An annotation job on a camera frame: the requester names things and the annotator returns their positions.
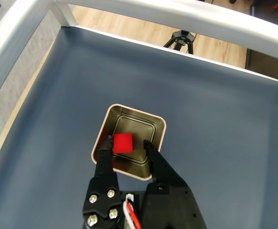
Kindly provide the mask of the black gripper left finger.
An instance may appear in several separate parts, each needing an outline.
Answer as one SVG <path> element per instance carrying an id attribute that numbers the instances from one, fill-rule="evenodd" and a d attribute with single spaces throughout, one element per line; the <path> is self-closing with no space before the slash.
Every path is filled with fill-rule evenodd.
<path id="1" fill-rule="evenodd" d="M 113 170 L 113 137 L 107 136 L 98 148 L 95 174 L 83 205 L 85 229 L 122 229 L 124 215 L 117 173 Z"/>

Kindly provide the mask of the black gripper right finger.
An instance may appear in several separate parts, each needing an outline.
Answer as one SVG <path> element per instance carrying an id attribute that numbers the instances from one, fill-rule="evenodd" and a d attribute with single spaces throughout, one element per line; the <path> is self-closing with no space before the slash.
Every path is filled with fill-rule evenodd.
<path id="1" fill-rule="evenodd" d="M 187 183 L 175 172 L 155 146 L 145 140 L 148 184 L 139 220 L 143 229 L 205 229 L 206 224 Z"/>

